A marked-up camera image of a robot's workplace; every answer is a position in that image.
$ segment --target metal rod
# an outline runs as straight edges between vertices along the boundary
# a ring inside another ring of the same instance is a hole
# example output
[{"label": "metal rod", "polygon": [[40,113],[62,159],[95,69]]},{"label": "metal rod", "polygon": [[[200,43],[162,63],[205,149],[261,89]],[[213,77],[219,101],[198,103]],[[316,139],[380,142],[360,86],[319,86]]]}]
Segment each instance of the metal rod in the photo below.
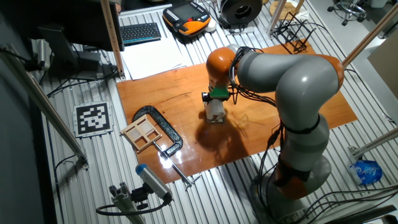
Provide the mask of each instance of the metal rod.
[{"label": "metal rod", "polygon": [[116,36],[116,31],[113,26],[111,8],[109,7],[109,0],[101,0],[101,6],[102,6],[102,11],[104,13],[105,22],[107,25],[106,27],[108,28],[108,35],[109,39],[111,40],[113,54],[116,59],[116,65],[118,66],[118,72],[120,76],[124,76],[122,56],[120,54],[118,37]]},{"label": "metal rod", "polygon": [[[10,45],[8,45],[7,48],[11,52],[16,52]],[[76,141],[75,137],[69,131],[61,117],[59,117],[57,111],[51,105],[49,99],[44,94],[43,90],[32,74],[25,71],[23,64],[18,58],[6,53],[0,53],[0,58],[18,79],[19,83],[25,88],[29,97],[32,98],[37,107],[39,107],[45,117],[51,122],[53,127],[58,131],[59,135],[61,135],[70,149],[77,155],[83,164],[88,165],[87,155],[81,150],[81,147]]]},{"label": "metal rod", "polygon": [[362,156],[365,152],[368,152],[375,147],[380,146],[381,144],[390,141],[391,139],[394,139],[398,137],[398,128],[393,129],[392,131],[389,131],[387,134],[383,134],[382,136],[378,137],[377,139],[373,140],[370,143],[367,143],[365,146],[357,149],[354,151],[353,156],[355,159],[359,158]]},{"label": "metal rod", "polygon": [[304,4],[304,0],[300,0],[298,2],[298,5],[297,5],[296,9],[294,10],[294,14],[300,12],[300,9],[303,6],[303,4]]},{"label": "metal rod", "polygon": [[191,187],[200,177],[201,174],[199,174],[197,177],[194,178],[193,181],[190,181],[188,179],[188,177],[177,167],[177,165],[175,165],[175,163],[173,162],[173,160],[171,160],[169,157],[167,157],[166,153],[164,153],[165,151],[162,150],[162,148],[156,143],[156,141],[152,142],[153,145],[156,147],[156,149],[163,154],[163,156],[165,156],[168,160],[170,160],[172,162],[172,167],[174,168],[174,170],[179,174],[179,176],[182,178],[182,180],[184,181],[184,183],[187,185],[185,187],[185,190],[187,190],[189,187]]},{"label": "metal rod", "polygon": [[282,14],[282,11],[284,10],[285,4],[287,0],[280,0],[278,2],[278,5],[276,6],[274,15],[271,18],[271,21],[269,23],[269,26],[267,27],[266,33],[271,34],[274,31],[275,25],[279,20],[280,15]]},{"label": "metal rod", "polygon": [[162,148],[155,142],[153,141],[154,146],[156,147],[156,149],[163,154],[163,156],[165,156],[167,159],[169,159],[172,162],[172,166],[174,168],[174,170],[181,176],[182,180],[186,183],[186,184],[191,184],[191,182],[188,180],[187,176],[177,167],[177,165],[175,165],[175,163],[173,162],[173,160],[171,160],[169,157],[167,157],[164,153],[164,151],[162,150]]},{"label": "metal rod", "polygon": [[394,18],[398,13],[398,4],[395,6],[380,20],[376,27],[356,46],[356,48],[344,59],[343,68],[346,68],[362,51],[366,46],[380,33],[381,30]]}]

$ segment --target office chair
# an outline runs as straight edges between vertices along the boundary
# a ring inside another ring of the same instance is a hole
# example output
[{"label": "office chair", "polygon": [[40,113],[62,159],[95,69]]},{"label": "office chair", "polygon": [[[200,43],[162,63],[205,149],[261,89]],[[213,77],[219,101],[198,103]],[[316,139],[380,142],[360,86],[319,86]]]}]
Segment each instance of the office chair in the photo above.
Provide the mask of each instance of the office chair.
[{"label": "office chair", "polygon": [[351,16],[355,16],[358,22],[362,22],[365,20],[366,11],[359,6],[362,4],[363,0],[338,0],[337,4],[328,8],[328,12],[333,12],[339,9],[338,6],[341,6],[342,10],[346,11],[345,18],[343,18],[344,21],[343,23],[341,23],[341,25],[345,26],[347,25]]}]

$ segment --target wooden table top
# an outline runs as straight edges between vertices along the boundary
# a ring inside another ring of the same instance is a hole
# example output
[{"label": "wooden table top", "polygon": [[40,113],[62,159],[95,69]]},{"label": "wooden table top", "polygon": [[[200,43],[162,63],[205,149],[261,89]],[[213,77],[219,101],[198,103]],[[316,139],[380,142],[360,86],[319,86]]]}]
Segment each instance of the wooden table top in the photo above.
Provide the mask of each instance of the wooden table top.
[{"label": "wooden table top", "polygon": [[[281,45],[263,51],[288,54]],[[307,43],[306,51],[301,54],[315,52]],[[238,98],[236,105],[233,105],[232,99],[224,102],[227,115],[223,124],[205,123],[201,93],[208,91],[208,75],[204,63],[140,80],[119,82],[118,90],[128,124],[132,123],[132,117],[139,108],[152,105],[181,135],[183,147],[171,160],[186,176],[264,151],[272,128],[279,124],[278,112],[274,107],[243,97]],[[274,98],[274,93],[265,95]],[[357,119],[340,92],[325,103],[320,112],[327,119],[329,128]],[[158,145],[164,148],[171,146],[171,140],[148,117],[163,135],[157,141]],[[149,146],[137,157],[139,163],[147,164],[165,183],[180,179],[154,146]]]}]

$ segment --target blue plastic bag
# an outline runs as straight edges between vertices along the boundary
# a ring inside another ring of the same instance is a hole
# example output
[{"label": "blue plastic bag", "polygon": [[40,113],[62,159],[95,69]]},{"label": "blue plastic bag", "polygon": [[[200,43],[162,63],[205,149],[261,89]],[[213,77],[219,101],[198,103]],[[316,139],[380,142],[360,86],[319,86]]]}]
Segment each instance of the blue plastic bag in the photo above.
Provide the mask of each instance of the blue plastic bag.
[{"label": "blue plastic bag", "polygon": [[358,185],[374,183],[383,176],[383,171],[376,161],[358,161],[349,167],[349,171]]}]

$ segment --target keyboard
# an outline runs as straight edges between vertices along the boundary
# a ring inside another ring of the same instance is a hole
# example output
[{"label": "keyboard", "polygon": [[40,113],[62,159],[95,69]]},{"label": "keyboard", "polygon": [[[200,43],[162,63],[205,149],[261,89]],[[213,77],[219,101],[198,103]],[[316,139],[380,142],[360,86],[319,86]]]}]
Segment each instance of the keyboard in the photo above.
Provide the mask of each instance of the keyboard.
[{"label": "keyboard", "polygon": [[156,22],[123,26],[120,27],[120,30],[125,46],[153,40],[160,40],[162,37]]}]

